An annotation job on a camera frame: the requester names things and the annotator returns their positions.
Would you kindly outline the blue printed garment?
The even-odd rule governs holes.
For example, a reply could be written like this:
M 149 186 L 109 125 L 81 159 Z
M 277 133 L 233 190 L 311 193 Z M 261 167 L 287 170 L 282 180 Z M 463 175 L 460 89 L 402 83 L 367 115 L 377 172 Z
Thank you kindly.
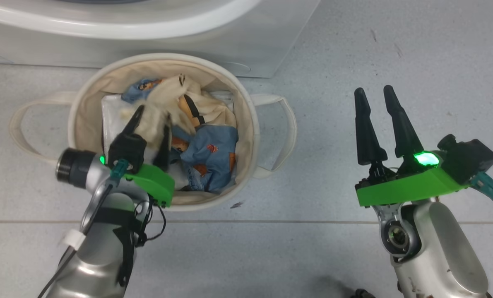
M 169 168 L 180 167 L 181 191 L 218 194 L 231 183 L 236 162 L 237 127 L 202 125 L 192 136 L 171 125 Z M 147 147 L 157 150 L 157 142 Z

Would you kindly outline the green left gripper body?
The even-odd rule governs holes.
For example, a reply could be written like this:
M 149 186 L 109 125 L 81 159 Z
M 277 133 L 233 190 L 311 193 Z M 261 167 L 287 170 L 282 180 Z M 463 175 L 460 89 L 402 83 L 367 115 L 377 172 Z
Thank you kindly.
M 161 168 L 144 163 L 137 173 L 126 172 L 125 178 L 146 191 L 160 207 L 171 207 L 175 181 Z

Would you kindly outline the cream canvas laundry basket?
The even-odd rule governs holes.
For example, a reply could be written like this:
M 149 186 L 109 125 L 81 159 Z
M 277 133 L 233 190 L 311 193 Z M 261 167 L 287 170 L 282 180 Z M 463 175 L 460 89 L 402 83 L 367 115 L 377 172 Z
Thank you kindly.
M 169 208 L 172 212 L 201 211 L 230 201 L 252 178 L 271 176 L 284 165 L 292 154 L 297 141 L 297 120 L 288 100 L 274 94 L 251 95 L 231 72 L 222 66 L 195 56 L 180 53 L 147 53 L 114 62 L 99 70 L 78 92 L 57 92 L 40 100 L 21 106 L 11 117 L 9 134 L 13 142 L 26 153 L 56 164 L 56 159 L 40 154 L 29 144 L 21 130 L 22 119 L 27 110 L 38 104 L 69 105 L 67 140 L 69 146 L 101 153 L 102 113 L 101 100 L 108 93 L 122 93 L 138 79 L 147 77 L 167 78 L 184 74 L 212 91 L 230 91 L 233 94 L 239 142 L 237 148 L 237 175 L 235 185 L 221 195 L 194 191 L 177 191 Z M 287 136 L 273 167 L 258 166 L 258 149 L 261 133 L 256 107 L 279 103 L 287 117 Z

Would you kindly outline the cream garment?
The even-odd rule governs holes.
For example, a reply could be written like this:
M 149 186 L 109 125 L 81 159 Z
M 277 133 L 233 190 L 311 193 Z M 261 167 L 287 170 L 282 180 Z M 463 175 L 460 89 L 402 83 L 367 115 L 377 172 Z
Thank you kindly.
M 121 116 L 129 119 L 139 106 L 144 106 L 135 132 L 148 143 L 161 140 L 163 122 L 179 128 L 188 136 L 202 125 L 237 126 L 230 107 L 231 92 L 223 92 L 227 100 L 215 97 L 197 81 L 180 74 L 167 79 L 143 79 L 129 86 L 121 100 L 131 104 Z

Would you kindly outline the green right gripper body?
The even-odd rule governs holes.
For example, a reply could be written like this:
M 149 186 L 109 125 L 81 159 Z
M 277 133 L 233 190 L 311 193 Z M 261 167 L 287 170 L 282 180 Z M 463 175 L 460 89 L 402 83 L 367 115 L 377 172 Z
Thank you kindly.
M 415 202 L 469 187 L 468 184 L 458 184 L 441 168 L 445 161 L 444 151 L 423 151 L 416 156 L 421 155 L 434 155 L 438 163 L 421 164 L 421 172 L 399 174 L 381 161 L 372 162 L 368 177 L 355 185 L 359 205 L 371 207 Z

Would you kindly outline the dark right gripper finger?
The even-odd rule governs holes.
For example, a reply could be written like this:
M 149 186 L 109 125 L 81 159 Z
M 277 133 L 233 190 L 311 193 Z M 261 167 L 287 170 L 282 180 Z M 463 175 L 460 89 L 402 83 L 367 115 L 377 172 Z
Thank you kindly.
M 384 87 L 384 97 L 387 112 L 392 118 L 396 142 L 394 153 L 396 157 L 403 158 L 404 156 L 415 155 L 424 151 L 407 113 L 401 106 L 391 85 Z
M 362 87 L 358 87 L 354 91 L 354 103 L 358 164 L 369 165 L 374 162 L 386 161 L 388 159 L 387 153 L 378 142 L 370 119 L 371 108 Z

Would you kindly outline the white front-load washing machine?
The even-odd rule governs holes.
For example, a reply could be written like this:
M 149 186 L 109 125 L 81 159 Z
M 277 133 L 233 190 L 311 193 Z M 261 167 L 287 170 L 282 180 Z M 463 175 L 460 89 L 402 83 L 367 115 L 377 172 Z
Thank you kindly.
M 0 0 L 0 56 L 102 68 L 144 53 L 270 78 L 321 0 Z

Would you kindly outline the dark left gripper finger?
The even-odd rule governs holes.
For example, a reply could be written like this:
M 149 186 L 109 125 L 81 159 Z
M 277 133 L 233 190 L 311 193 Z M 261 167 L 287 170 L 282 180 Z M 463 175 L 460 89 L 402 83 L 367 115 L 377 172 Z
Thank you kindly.
M 161 125 L 159 133 L 156 137 L 158 149 L 156 155 L 153 158 L 153 165 L 161 169 L 162 171 L 168 171 L 169 168 L 169 155 L 171 152 L 171 122 L 165 121 L 165 124 Z
M 136 135 L 135 130 L 138 128 L 140 121 L 142 120 L 142 115 L 144 113 L 145 106 L 140 105 L 135 112 L 132 114 L 125 128 L 122 130 L 122 135 Z

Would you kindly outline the white folded sheet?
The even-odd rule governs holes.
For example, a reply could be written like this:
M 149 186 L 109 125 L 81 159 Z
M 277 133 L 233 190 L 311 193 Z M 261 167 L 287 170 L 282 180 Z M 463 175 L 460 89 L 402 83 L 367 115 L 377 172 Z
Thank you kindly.
M 232 108 L 232 94 L 231 92 L 219 91 L 209 92 L 210 96 L 216 98 L 227 104 L 228 108 Z M 128 120 L 123 120 L 121 111 L 124 109 L 131 109 L 132 104 L 125 102 L 121 99 L 122 94 L 110 94 L 103 96 L 101 100 L 102 104 L 102 126 L 103 126 L 103 151 L 105 158 L 108 157 L 108 151 L 111 143 L 116 136 L 122 132 L 125 128 Z M 151 164 L 153 158 L 155 158 L 157 150 L 146 148 L 144 153 L 144 163 Z

